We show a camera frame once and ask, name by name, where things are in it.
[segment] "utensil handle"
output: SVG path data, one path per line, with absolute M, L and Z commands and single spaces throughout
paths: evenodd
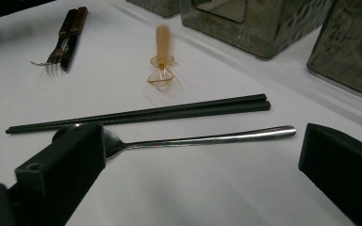
M 166 58 L 169 53 L 170 29 L 166 25 L 160 25 L 156 29 L 157 59 Z
M 70 29 L 71 34 L 80 34 L 84 27 L 85 19 L 87 18 L 88 9 L 86 7 L 78 8 L 77 14 L 75 15 L 72 28 Z
M 91 116 L 72 120 L 10 126 L 6 133 L 20 134 L 58 130 L 69 124 L 84 124 L 92 121 L 101 121 L 103 125 L 110 125 L 144 121 L 175 120 L 192 117 L 264 111 L 269 110 L 270 107 L 271 104 L 267 101 L 267 96 L 265 94 L 258 94 L 192 104 L 162 106 L 158 108 Z
M 291 125 L 286 125 L 286 126 L 279 126 L 268 129 L 248 131 L 248 132 L 240 132 L 234 134 L 128 143 L 126 144 L 125 149 L 180 147 L 180 146 L 265 141 L 265 140 L 292 137 L 295 134 L 296 134 L 296 129 Z
M 72 28 L 72 24 L 74 22 L 75 15 L 77 14 L 77 9 L 70 9 L 67 12 L 66 18 L 64 19 L 63 25 L 58 31 L 58 36 L 61 38 L 67 38 L 70 32 L 70 28 Z

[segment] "chopstick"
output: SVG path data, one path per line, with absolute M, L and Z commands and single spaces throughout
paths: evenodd
M 103 125 L 124 124 L 144 121 L 164 121 L 203 116 L 235 114 L 253 111 L 265 111 L 271 107 L 265 94 L 220 99 L 185 105 L 171 105 L 122 113 L 114 113 L 86 118 L 50 121 L 43 123 L 11 126 L 7 134 L 21 134 L 39 131 L 57 130 L 63 126 L 75 123 L 101 121 Z

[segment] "brown fork handle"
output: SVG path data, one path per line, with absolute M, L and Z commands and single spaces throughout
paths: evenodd
M 70 9 L 67 12 L 66 18 L 64 19 L 63 25 L 58 31 L 58 36 L 60 38 L 66 38 L 69 35 L 70 29 L 72 28 L 72 24 L 74 22 L 75 15 L 77 14 L 77 9 Z
M 78 8 L 77 15 L 75 16 L 72 28 L 70 30 L 71 34 L 79 34 L 82 31 L 82 28 L 85 23 L 85 18 L 87 17 L 88 10 L 86 7 Z

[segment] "clear plastic box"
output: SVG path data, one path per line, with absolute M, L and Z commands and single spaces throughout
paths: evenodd
M 362 1 L 335 1 L 307 68 L 362 96 Z
M 180 0 L 182 24 L 270 59 L 320 26 L 332 0 Z
M 180 12 L 179 0 L 126 0 L 155 14 L 170 18 Z

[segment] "plastic utensil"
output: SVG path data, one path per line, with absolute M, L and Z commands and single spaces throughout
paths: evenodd
M 167 67 L 174 62 L 174 57 L 169 55 L 170 28 L 160 25 L 156 29 L 157 55 L 151 58 L 151 64 L 157 66 L 148 77 L 148 83 L 162 87 L 168 85 L 174 78 L 173 72 Z

